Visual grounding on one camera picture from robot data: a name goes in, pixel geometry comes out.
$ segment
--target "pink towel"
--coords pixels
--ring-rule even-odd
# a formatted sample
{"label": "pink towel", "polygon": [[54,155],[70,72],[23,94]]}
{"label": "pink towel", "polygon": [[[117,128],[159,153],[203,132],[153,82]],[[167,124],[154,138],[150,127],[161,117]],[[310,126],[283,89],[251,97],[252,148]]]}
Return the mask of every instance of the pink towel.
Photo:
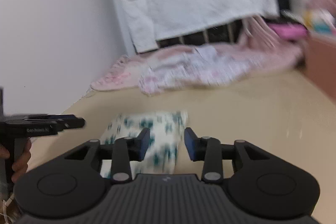
{"label": "pink towel", "polygon": [[[247,75],[250,77],[277,73],[293,68],[302,58],[300,46],[284,41],[269,28],[260,16],[243,20],[244,28],[238,38],[238,43],[211,44],[219,56],[229,55],[235,61],[245,62],[247,59],[256,59],[262,56],[262,62],[252,67]],[[119,90],[137,87],[141,75],[148,70],[151,64],[157,67],[160,62],[183,53],[191,54],[195,46],[177,45],[157,50],[148,58],[139,56],[128,58],[123,56],[101,79],[91,84],[94,90]]]}

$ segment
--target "beige table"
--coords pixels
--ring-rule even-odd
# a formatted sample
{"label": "beige table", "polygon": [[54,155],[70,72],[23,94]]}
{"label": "beige table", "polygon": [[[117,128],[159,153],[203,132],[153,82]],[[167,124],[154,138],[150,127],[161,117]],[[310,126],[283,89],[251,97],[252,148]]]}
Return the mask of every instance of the beige table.
{"label": "beige table", "polygon": [[[147,97],[138,89],[96,93],[82,98],[66,113],[86,119],[83,130],[39,138],[33,143],[30,168],[85,142],[99,138],[118,113],[186,109],[198,136],[222,143],[245,139],[310,172],[321,187],[313,216],[336,223],[336,107],[297,71],[243,80],[227,88],[185,90]],[[225,176],[231,163],[223,161]],[[180,146],[176,173],[197,173]]]}

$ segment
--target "human hand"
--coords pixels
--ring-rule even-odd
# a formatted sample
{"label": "human hand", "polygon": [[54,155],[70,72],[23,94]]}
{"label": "human hand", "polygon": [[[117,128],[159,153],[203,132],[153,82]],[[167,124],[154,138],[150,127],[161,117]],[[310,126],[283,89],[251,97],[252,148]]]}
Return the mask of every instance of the human hand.
{"label": "human hand", "polygon": [[[14,174],[12,176],[12,181],[14,183],[17,181],[17,179],[21,175],[23,175],[27,171],[28,161],[31,157],[31,154],[29,152],[31,146],[32,146],[32,142],[30,141],[30,139],[28,139],[22,155],[16,162],[14,162],[12,166],[12,169],[14,171]],[[8,150],[4,148],[2,145],[0,145],[0,158],[5,159],[5,160],[9,158]]]}

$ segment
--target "ribbed black plate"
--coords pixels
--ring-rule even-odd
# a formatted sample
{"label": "ribbed black plate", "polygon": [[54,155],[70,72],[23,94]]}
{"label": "ribbed black plate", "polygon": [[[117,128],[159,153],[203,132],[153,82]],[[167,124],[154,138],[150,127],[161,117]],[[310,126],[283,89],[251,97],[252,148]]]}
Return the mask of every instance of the ribbed black plate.
{"label": "ribbed black plate", "polygon": [[318,224],[306,216],[274,221],[248,215],[235,207],[216,185],[195,175],[140,174],[128,184],[113,186],[105,199],[82,215],[43,220],[24,215],[16,224]]}

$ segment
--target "black handle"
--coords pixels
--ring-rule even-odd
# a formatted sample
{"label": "black handle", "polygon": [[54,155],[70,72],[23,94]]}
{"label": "black handle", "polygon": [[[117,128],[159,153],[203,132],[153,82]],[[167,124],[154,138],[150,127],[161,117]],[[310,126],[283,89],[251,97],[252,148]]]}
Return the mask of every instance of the black handle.
{"label": "black handle", "polygon": [[223,165],[221,142],[214,138],[204,139],[206,152],[201,180],[205,183],[221,184],[223,182]]}
{"label": "black handle", "polygon": [[113,144],[110,182],[117,184],[129,181],[132,181],[132,173],[129,165],[127,140],[122,138]]}
{"label": "black handle", "polygon": [[0,159],[0,193],[1,200],[8,200],[13,192],[14,183],[12,176],[13,163],[22,155],[27,144],[28,138],[11,138],[7,135],[0,134],[0,143],[8,150],[9,158]]}

